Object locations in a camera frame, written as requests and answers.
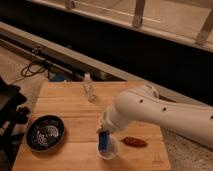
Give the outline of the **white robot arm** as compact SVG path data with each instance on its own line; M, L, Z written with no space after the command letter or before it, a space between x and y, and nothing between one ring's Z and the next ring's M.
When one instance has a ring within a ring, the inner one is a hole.
M131 121L159 125L213 149L213 107L162 100L150 84L120 92L101 115L97 132L122 131Z

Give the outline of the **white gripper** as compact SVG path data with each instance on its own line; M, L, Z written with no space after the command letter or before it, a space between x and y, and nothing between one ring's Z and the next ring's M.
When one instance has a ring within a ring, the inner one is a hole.
M116 131L116 126L111 122L108 114L104 112L98 121L97 133L99 134L99 150L106 150L109 144L109 132L114 133Z

